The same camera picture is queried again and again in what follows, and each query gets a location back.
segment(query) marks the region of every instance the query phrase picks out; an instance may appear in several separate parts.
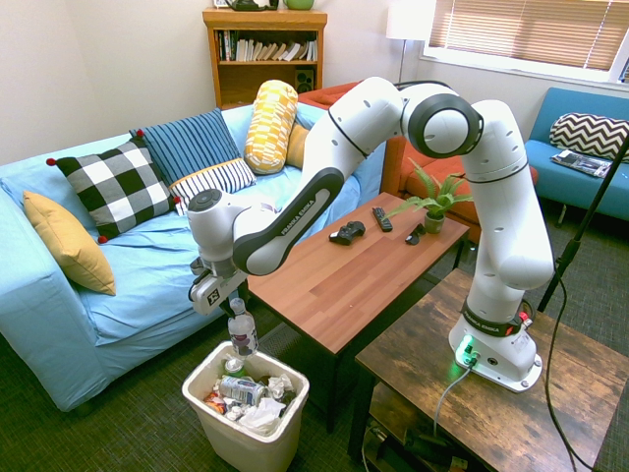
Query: trash can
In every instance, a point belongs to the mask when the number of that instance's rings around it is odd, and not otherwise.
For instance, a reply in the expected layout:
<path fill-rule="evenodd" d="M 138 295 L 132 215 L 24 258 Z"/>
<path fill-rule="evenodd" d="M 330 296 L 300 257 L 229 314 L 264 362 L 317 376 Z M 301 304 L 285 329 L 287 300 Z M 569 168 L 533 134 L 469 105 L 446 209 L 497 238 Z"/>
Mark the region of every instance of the trash can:
<path fill-rule="evenodd" d="M 285 472 L 297 451 L 302 410 L 310 388 L 308 379 L 266 354 L 258 352 L 247 358 L 246 369 L 252 378 L 286 374 L 296 393 L 273 434 L 258 435 L 203 403 L 216 380 L 224 375 L 226 355 L 233 352 L 231 341 L 219 344 L 184 381 L 184 396 L 197 412 L 214 451 L 230 465 L 241 472 Z"/>

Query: water bottle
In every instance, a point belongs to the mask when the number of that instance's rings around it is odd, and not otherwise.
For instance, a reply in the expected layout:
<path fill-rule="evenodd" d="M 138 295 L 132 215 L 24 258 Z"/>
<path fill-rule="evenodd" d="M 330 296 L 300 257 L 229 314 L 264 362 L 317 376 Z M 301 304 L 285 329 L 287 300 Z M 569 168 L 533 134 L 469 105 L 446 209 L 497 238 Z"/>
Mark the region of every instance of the water bottle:
<path fill-rule="evenodd" d="M 234 317 L 227 322 L 234 351 L 243 358 L 251 356 L 257 352 L 257 333 L 254 317 L 245 309 L 245 301 L 242 298 L 234 298 L 229 302 L 229 306 L 234 311 Z"/>

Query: lamp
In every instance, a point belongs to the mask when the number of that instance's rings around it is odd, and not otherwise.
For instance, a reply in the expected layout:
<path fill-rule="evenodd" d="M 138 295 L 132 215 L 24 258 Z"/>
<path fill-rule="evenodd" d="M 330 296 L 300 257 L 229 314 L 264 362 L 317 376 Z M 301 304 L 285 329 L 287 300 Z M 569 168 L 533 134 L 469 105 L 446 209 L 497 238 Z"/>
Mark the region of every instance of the lamp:
<path fill-rule="evenodd" d="M 435 3 L 435 0 L 407 0 L 389 6 L 386 37 L 389 39 L 404 39 L 398 82 L 402 82 L 406 41 L 409 39 L 416 41 L 430 39 Z"/>

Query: microphone stand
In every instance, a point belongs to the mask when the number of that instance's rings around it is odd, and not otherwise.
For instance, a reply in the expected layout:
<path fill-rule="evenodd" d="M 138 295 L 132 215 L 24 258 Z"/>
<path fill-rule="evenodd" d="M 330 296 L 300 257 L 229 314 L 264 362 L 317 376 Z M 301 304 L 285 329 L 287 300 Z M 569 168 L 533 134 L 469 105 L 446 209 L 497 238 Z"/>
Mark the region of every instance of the microphone stand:
<path fill-rule="evenodd" d="M 577 251 L 579 251 L 579 248 L 581 247 L 581 238 L 583 237 L 583 234 L 586 232 L 586 229 L 588 229 L 588 226 L 590 225 L 590 221 L 592 220 L 594 213 L 597 212 L 597 208 L 599 207 L 599 203 L 602 200 L 602 196 L 607 190 L 607 187 L 609 187 L 609 183 L 611 182 L 611 179 L 616 173 L 618 166 L 622 162 L 622 158 L 624 157 L 625 152 L 627 152 L 628 148 L 629 148 L 629 134 L 627 135 L 627 137 L 625 138 L 625 141 L 622 143 L 622 146 L 618 150 L 618 155 L 613 159 L 612 164 L 609 166 L 607 175 L 605 175 L 605 178 L 602 180 L 602 183 L 600 184 L 600 187 L 599 187 L 599 191 L 595 195 L 594 200 L 592 201 L 592 204 L 588 208 L 588 212 L 583 218 L 583 221 L 581 221 L 581 224 L 579 225 L 579 229 L 577 229 L 577 232 L 574 235 L 574 237 L 566 245 L 561 257 L 557 259 L 557 266 L 554 272 L 554 276 L 552 277 L 552 280 L 550 281 L 550 284 L 548 285 L 548 288 L 546 289 L 542 297 L 542 300 L 540 301 L 540 304 L 538 305 L 538 310 L 540 312 L 543 312 L 543 310 L 546 308 L 546 305 L 548 304 L 550 297 L 554 293 L 554 289 L 557 288 L 557 285 L 559 284 L 559 279 L 563 275 L 563 272 L 566 271 L 568 266 L 570 266 L 570 264 L 574 260 L 574 257 L 577 255 Z"/>

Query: carpet floor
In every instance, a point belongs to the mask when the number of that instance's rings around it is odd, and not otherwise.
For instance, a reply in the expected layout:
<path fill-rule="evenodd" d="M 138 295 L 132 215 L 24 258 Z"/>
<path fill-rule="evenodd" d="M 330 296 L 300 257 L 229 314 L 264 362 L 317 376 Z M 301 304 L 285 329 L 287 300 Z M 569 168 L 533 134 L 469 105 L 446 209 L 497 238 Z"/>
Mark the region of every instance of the carpet floor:
<path fill-rule="evenodd" d="M 561 228 L 554 227 L 560 206 L 543 202 L 544 217 L 556 256 L 574 235 L 583 211 L 571 208 Z M 629 356 L 627 283 L 629 225 L 597 215 L 581 250 L 564 275 L 568 303 L 563 321 L 589 337 Z M 431 273 L 444 276 L 454 254 Z M 461 268 L 474 271 L 474 253 Z M 545 287 L 527 294 L 534 306 Z M 557 290 L 546 308 L 556 317 L 562 295 Z M 280 320 L 253 306 L 260 336 Z M 218 457 L 181 387 L 190 372 L 221 341 L 228 339 L 223 318 L 134 369 L 93 400 L 86 416 L 61 413 L 24 362 L 0 337 L 0 470 L 3 471 L 234 471 Z M 338 405 L 333 434 L 320 411 L 304 408 L 297 455 L 289 471 L 364 471 L 346 454 L 352 397 Z M 629 400 L 627 391 L 612 420 L 597 466 L 629 470 Z"/>

